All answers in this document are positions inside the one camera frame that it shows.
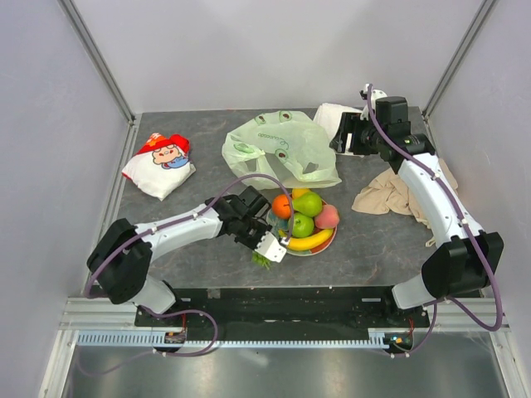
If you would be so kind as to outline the pale green plastic bag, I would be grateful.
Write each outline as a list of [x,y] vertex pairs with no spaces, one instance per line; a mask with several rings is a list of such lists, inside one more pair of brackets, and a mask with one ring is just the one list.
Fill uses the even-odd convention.
[[273,177],[287,188],[341,183],[336,154],[323,127],[300,111],[259,114],[226,135],[222,156],[237,177]]

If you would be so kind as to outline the green fake apple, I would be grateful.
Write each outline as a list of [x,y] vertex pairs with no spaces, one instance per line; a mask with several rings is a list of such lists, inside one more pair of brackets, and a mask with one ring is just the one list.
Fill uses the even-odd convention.
[[303,213],[296,212],[293,217],[292,236],[295,238],[306,238],[314,232],[314,219]]

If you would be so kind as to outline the orange fake fruit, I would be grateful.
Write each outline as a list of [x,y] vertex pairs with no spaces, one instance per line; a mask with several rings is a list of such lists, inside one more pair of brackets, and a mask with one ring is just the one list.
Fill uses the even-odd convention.
[[290,196],[281,194],[275,197],[272,202],[272,208],[274,215],[282,220],[289,220],[291,218]]

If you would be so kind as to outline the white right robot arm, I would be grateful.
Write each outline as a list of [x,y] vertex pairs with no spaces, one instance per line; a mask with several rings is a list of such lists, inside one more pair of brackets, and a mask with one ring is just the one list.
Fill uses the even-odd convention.
[[427,218],[436,251],[421,273],[392,288],[380,305],[381,319],[399,326],[410,308],[490,285],[504,242],[465,209],[444,175],[428,137],[413,133],[407,100],[380,90],[364,91],[363,110],[343,112],[330,146],[338,154],[377,154],[403,180]]

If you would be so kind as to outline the yellow fake mango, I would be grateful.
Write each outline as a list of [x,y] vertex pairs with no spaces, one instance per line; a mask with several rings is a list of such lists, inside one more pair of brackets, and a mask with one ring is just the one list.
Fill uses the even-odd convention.
[[291,197],[293,199],[297,199],[299,197],[302,197],[305,193],[309,193],[309,188],[293,188],[291,191]]

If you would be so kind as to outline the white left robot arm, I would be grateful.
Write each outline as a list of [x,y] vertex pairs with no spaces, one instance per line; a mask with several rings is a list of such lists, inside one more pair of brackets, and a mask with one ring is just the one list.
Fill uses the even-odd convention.
[[165,220],[133,225],[114,221],[87,260],[103,295],[113,304],[144,306],[164,326],[182,317],[182,306],[171,287],[149,276],[154,260],[200,240],[233,235],[240,243],[269,261],[280,262],[286,248],[258,216],[270,203],[254,187],[239,195],[209,199],[196,208]]

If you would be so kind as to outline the yellow fake banana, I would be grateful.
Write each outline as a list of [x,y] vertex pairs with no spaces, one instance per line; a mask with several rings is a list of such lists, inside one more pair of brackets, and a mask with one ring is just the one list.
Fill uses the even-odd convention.
[[315,254],[326,249],[335,237],[335,229],[318,230],[306,238],[291,237],[287,244],[288,250],[297,253]]

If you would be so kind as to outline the green fake pear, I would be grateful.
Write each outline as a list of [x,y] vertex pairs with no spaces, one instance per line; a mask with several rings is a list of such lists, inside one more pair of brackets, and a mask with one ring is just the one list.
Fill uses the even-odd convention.
[[292,201],[295,211],[308,217],[315,217],[323,210],[321,197],[315,192],[306,192]]

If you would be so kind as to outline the pink fake peach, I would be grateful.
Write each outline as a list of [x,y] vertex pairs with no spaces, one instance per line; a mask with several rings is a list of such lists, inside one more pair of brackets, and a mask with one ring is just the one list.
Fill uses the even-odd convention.
[[322,211],[314,218],[314,226],[320,230],[333,229],[339,224],[339,212],[333,205],[323,205]]

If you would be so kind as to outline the green fake grapes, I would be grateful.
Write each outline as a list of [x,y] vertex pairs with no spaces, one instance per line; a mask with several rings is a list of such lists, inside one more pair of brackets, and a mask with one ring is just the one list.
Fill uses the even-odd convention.
[[271,267],[271,261],[268,260],[264,255],[261,255],[256,251],[252,252],[251,260],[263,269],[270,269]]

